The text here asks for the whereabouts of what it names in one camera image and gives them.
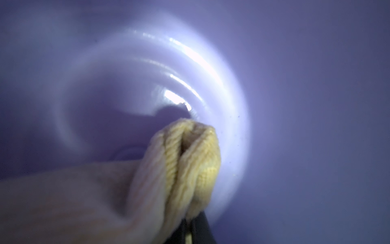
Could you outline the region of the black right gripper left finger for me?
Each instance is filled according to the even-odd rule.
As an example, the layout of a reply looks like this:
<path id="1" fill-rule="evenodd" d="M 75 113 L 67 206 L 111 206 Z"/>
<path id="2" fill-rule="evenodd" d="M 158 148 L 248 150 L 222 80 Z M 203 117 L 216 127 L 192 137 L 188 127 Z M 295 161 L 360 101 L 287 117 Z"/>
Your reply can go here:
<path id="1" fill-rule="evenodd" d="M 182 220 L 178 228 L 164 242 L 164 244 L 186 244 L 187 222 Z"/>

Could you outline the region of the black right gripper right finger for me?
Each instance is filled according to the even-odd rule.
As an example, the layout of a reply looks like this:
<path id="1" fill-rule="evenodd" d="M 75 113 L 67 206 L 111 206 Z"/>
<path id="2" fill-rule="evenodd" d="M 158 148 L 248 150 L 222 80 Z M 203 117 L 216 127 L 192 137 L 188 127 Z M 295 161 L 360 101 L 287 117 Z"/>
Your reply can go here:
<path id="1" fill-rule="evenodd" d="M 191 235 L 193 244 L 216 244 L 204 212 L 191 221 Z"/>

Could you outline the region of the yellow cleaning cloth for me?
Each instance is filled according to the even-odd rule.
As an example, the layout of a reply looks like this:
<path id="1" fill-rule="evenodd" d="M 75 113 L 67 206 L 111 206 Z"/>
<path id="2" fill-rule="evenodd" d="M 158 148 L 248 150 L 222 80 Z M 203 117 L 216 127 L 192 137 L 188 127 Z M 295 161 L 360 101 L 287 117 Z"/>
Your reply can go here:
<path id="1" fill-rule="evenodd" d="M 181 119 L 141 160 L 91 163 L 1 181 L 3 244 L 164 244 L 210 202 L 221 165 L 215 129 Z"/>

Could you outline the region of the purple plastic bucket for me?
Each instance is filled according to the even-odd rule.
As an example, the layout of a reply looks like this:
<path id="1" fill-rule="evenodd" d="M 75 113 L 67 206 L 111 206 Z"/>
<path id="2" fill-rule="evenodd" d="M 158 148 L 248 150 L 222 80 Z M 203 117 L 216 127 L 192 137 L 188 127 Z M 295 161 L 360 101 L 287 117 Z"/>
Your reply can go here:
<path id="1" fill-rule="evenodd" d="M 1 1 L 1 178 L 215 127 L 219 244 L 390 241 L 389 1 Z"/>

